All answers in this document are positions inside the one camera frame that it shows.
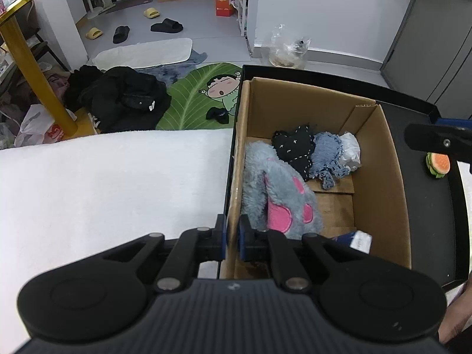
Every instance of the yellow slipper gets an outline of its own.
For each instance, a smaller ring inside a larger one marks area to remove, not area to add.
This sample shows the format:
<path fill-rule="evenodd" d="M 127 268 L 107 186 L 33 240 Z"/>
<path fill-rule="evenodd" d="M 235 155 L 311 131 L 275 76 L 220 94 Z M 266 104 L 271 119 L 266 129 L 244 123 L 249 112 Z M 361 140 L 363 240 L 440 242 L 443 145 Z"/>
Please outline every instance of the yellow slipper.
<path fill-rule="evenodd" d="M 147 17 L 147 18 L 155 18 L 155 17 L 158 17 L 160 16 L 160 13 L 154 9 L 154 8 L 147 8 L 143 14 Z"/>
<path fill-rule="evenodd" d="M 89 40 L 95 40 L 96 38 L 100 37 L 102 34 L 103 32 L 100 29 L 92 28 L 91 30 L 87 32 L 86 37 Z"/>

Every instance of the gold table leg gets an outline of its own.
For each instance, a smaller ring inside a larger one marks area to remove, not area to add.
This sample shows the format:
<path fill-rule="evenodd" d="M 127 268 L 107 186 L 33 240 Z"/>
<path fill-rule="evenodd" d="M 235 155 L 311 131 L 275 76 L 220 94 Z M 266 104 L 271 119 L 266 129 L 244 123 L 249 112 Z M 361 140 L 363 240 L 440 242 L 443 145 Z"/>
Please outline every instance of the gold table leg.
<path fill-rule="evenodd" d="M 77 131 L 77 124 L 62 106 L 54 94 L 49 82 L 42 74 L 35 57 L 32 55 L 15 16 L 0 26 L 0 34 L 8 47 L 24 79 L 31 86 L 39 101 L 48 109 L 64 133 L 72 136 Z"/>

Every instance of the black clothing pile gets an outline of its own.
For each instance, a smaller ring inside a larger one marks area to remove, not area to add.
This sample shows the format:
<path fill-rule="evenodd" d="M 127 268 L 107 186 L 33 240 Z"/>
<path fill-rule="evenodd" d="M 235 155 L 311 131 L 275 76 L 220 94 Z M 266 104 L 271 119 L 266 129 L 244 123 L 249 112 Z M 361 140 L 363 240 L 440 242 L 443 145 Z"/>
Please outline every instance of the black clothing pile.
<path fill-rule="evenodd" d="M 155 76 L 116 66 L 83 89 L 78 102 L 102 133 L 155 130 L 171 105 L 166 84 Z"/>
<path fill-rule="evenodd" d="M 82 105 L 77 101 L 80 93 L 92 82 L 102 77 L 103 72 L 96 66 L 82 65 L 69 76 L 69 87 L 64 92 L 64 105 L 72 112 L 79 110 Z"/>

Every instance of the gray floor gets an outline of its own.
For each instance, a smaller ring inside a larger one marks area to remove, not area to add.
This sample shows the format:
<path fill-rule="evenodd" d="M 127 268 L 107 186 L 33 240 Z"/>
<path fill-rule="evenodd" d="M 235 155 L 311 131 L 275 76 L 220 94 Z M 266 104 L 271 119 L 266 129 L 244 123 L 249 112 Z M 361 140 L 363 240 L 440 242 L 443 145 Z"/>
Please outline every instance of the gray floor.
<path fill-rule="evenodd" d="M 142 13 L 149 7 L 155 7 L 161 14 L 149 20 Z M 183 31 L 177 34 L 151 32 L 150 26 L 171 18 L 183 25 Z M 130 27 L 128 39 L 118 45 L 113 44 L 113 34 L 120 25 Z M 90 28 L 97 27 L 103 35 L 96 40 L 88 40 L 85 34 Z M 101 14 L 87 22 L 79 31 L 89 58 L 94 58 L 103 50 L 118 46 L 138 44 L 149 41 L 188 37 L 193 40 L 193 49 L 206 52 L 208 58 L 199 66 L 215 62 L 230 62 L 235 65 L 260 65 L 261 59 L 251 58 L 246 41 L 240 35 L 236 17 L 217 17 L 214 0 L 180 0 L 133 6 L 109 14 Z M 387 86 L 379 72 L 332 63 L 309 62 L 306 69 L 316 72 L 335 74 L 356 80 Z"/>

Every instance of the screw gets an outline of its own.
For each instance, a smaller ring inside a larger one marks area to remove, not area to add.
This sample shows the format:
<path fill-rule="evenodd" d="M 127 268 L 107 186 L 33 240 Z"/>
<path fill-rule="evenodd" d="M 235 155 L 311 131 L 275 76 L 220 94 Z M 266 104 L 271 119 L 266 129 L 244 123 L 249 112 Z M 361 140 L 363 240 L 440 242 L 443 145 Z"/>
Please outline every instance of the screw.
<path fill-rule="evenodd" d="M 305 278 L 294 276 L 285 281 L 285 285 L 291 290 L 303 290 L 308 287 L 308 281 Z"/>
<path fill-rule="evenodd" d="M 157 281 L 157 287 L 161 290 L 175 290 L 180 286 L 180 281 L 177 278 L 166 277 Z"/>

